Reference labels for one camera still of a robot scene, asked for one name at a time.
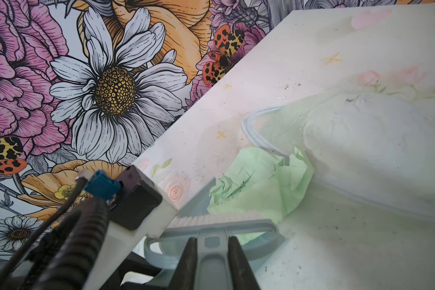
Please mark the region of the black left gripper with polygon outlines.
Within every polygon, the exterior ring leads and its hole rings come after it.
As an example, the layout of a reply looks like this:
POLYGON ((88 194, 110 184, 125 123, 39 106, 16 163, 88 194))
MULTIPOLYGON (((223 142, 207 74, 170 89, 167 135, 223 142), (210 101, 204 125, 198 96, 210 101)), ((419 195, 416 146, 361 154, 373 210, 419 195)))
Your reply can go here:
POLYGON ((131 252, 127 258, 108 277, 99 290, 166 290, 172 280, 173 271, 151 265, 145 258, 131 252), (151 277, 146 283, 124 282, 128 273, 151 277))

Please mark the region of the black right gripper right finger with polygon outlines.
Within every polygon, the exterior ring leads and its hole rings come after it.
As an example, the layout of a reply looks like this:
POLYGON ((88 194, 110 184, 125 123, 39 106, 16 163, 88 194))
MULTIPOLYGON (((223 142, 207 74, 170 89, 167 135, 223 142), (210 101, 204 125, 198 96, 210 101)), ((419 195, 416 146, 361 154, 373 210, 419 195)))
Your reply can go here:
POLYGON ((228 264, 234 290, 260 290, 250 264, 238 241, 231 236, 228 240, 228 264))

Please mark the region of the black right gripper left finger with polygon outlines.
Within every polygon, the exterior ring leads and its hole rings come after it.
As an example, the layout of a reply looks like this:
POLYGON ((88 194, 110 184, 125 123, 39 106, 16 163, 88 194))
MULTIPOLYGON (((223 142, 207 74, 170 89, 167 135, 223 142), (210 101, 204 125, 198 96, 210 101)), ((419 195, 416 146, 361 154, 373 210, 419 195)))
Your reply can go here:
POLYGON ((198 239, 189 238, 168 290, 194 290, 198 266, 198 239))

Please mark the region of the grey-green hand brush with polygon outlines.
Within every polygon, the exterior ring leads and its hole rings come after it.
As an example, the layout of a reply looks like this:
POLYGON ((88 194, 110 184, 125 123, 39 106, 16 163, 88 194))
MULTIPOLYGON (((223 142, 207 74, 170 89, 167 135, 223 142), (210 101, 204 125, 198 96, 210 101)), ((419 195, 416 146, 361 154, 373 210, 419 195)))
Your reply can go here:
POLYGON ((238 238, 249 264, 272 255, 282 242, 276 224, 256 211, 176 217, 159 238, 145 240, 145 258, 157 268, 175 272, 188 239, 197 238, 198 266, 194 289, 233 290, 228 264, 228 240, 231 236, 238 238))

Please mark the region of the light green paper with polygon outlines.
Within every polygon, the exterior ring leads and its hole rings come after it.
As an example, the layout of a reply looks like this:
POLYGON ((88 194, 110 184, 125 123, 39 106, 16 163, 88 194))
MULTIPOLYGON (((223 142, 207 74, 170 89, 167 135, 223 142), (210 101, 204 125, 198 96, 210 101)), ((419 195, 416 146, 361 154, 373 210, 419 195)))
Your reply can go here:
POLYGON ((284 158, 258 147, 243 148, 209 192, 213 215, 257 211, 275 224, 303 200, 314 169, 295 148, 284 158))

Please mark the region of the grey-green plastic dustpan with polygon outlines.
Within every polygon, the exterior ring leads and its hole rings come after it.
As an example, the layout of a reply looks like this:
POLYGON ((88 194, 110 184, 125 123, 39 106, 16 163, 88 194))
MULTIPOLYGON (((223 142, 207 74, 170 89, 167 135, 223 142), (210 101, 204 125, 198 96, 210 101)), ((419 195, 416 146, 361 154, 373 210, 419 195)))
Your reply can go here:
POLYGON ((210 190, 216 185, 216 178, 212 178, 201 190, 199 190, 191 200, 179 211, 177 218, 188 218, 202 215, 208 215, 208 206, 210 204, 210 190))

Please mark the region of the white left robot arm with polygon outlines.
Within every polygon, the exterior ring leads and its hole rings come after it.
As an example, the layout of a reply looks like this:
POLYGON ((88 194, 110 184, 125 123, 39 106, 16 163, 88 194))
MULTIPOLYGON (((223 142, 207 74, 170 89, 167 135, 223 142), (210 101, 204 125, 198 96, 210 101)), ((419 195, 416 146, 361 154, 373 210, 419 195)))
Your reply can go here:
POLYGON ((143 238, 160 237, 177 213, 167 200, 155 208, 140 204, 116 207, 110 212, 108 232, 83 288, 101 288, 143 238))

